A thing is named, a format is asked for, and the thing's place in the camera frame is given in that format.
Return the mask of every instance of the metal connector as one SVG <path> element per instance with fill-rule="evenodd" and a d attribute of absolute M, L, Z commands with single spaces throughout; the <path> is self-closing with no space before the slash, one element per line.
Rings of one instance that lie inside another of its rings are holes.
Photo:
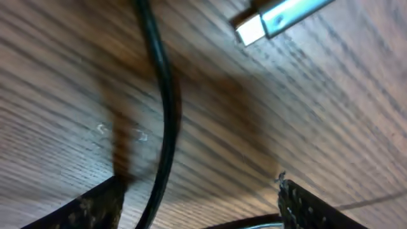
<path fill-rule="evenodd" d="M 246 46 L 263 36 L 273 38 L 333 1 L 280 0 L 257 6 L 258 13 L 250 15 L 236 26 L 238 38 Z"/>

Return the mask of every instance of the wood grain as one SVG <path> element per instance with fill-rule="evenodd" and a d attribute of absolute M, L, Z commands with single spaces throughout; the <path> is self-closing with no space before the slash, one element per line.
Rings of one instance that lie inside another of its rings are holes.
<path fill-rule="evenodd" d="M 287 178 L 371 228 L 407 225 L 407 4 L 337 0 L 272 40 L 236 43 L 248 1 L 152 2 L 183 94 L 153 228 L 275 213 Z M 147 202 L 163 118 L 126 0 L 0 1 L 0 224 L 24 226 L 132 178 Z"/>

